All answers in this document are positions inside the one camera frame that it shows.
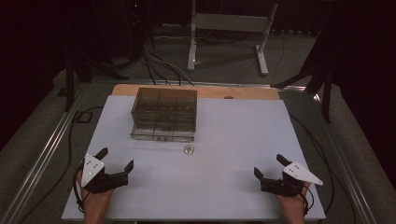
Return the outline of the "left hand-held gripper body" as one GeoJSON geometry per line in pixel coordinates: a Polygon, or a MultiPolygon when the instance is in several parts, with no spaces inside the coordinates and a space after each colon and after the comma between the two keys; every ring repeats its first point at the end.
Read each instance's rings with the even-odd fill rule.
{"type": "Polygon", "coordinates": [[[109,175],[105,172],[105,164],[89,154],[82,165],[80,185],[91,193],[102,193],[128,184],[129,165],[122,172],[109,175]]]}

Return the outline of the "aluminium floor rail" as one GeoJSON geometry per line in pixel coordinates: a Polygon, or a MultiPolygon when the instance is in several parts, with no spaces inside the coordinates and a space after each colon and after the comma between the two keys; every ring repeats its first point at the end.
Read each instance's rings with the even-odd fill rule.
{"type": "Polygon", "coordinates": [[[32,168],[21,182],[21,186],[8,206],[6,212],[0,217],[0,224],[18,223],[24,207],[30,199],[35,186],[46,170],[50,159],[57,149],[57,146],[61,142],[64,133],[66,132],[75,112],[77,111],[79,101],[87,89],[88,84],[81,84],[78,87],[77,92],[75,93],[74,102],[70,105],[69,109],[64,112],[61,120],[58,122],[46,145],[41,150],[32,168]]]}
{"type": "Polygon", "coordinates": [[[321,123],[330,139],[332,144],[332,150],[334,157],[337,161],[337,165],[345,181],[345,186],[347,188],[347,194],[350,196],[352,205],[356,208],[355,212],[358,214],[362,221],[362,224],[377,224],[372,208],[368,204],[366,197],[362,191],[361,185],[350,166],[349,160],[345,154],[340,140],[337,138],[336,131],[331,123],[328,123],[322,112],[322,104],[324,101],[320,98],[318,94],[313,95],[314,108],[317,114],[321,118],[321,123]]]}

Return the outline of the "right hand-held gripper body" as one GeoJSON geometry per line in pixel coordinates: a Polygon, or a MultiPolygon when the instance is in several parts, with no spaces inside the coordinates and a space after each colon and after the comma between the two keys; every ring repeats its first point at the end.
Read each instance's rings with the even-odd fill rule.
{"type": "Polygon", "coordinates": [[[323,181],[299,162],[282,161],[282,177],[278,180],[261,175],[261,191],[284,197],[295,197],[303,191],[304,182],[323,185],[323,181]]]}

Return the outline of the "black stand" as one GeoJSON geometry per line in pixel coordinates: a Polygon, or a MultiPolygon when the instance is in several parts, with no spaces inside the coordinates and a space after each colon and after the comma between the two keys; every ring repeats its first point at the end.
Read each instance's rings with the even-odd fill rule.
{"type": "Polygon", "coordinates": [[[329,109],[333,68],[337,62],[338,50],[342,47],[342,37],[338,34],[341,26],[340,21],[331,19],[319,34],[300,72],[285,81],[271,85],[272,88],[284,89],[298,80],[311,76],[304,92],[315,94],[321,87],[324,87],[321,114],[328,123],[331,122],[329,109]]]}
{"type": "Polygon", "coordinates": [[[66,89],[69,109],[75,101],[73,73],[82,83],[95,76],[128,80],[119,74],[130,62],[114,64],[130,47],[127,9],[123,0],[68,0],[72,4],[63,26],[66,46],[66,89]]]}

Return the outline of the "white table mat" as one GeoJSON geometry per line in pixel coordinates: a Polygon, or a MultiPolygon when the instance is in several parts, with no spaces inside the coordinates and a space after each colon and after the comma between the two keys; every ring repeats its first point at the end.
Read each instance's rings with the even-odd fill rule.
{"type": "Polygon", "coordinates": [[[276,197],[254,172],[279,179],[277,155],[305,162],[281,100],[201,99],[193,152],[180,142],[131,137],[132,96],[110,96],[88,151],[102,148],[106,171],[132,161],[128,185],[116,189],[107,218],[136,221],[253,221],[281,216],[276,197]]]}

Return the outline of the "clear acrylic drawer organizer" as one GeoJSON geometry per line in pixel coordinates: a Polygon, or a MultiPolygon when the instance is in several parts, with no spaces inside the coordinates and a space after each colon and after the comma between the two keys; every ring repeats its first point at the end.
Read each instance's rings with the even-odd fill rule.
{"type": "Polygon", "coordinates": [[[193,142],[197,91],[140,88],[131,110],[136,140],[193,142]]]}

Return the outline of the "person's right hand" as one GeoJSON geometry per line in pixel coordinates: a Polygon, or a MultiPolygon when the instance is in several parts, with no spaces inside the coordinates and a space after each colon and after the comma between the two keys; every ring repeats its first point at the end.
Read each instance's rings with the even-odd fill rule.
{"type": "Polygon", "coordinates": [[[304,220],[304,196],[310,187],[310,183],[304,182],[304,188],[301,195],[295,197],[284,197],[276,195],[276,199],[280,204],[284,218],[289,224],[305,224],[304,220]]]}

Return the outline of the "person's left hand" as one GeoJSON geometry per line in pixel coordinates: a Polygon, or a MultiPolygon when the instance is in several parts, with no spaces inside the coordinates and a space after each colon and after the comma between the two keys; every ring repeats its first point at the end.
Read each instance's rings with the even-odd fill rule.
{"type": "Polygon", "coordinates": [[[80,197],[83,203],[84,224],[104,224],[114,189],[102,193],[92,194],[81,185],[82,172],[77,173],[80,197]]]}

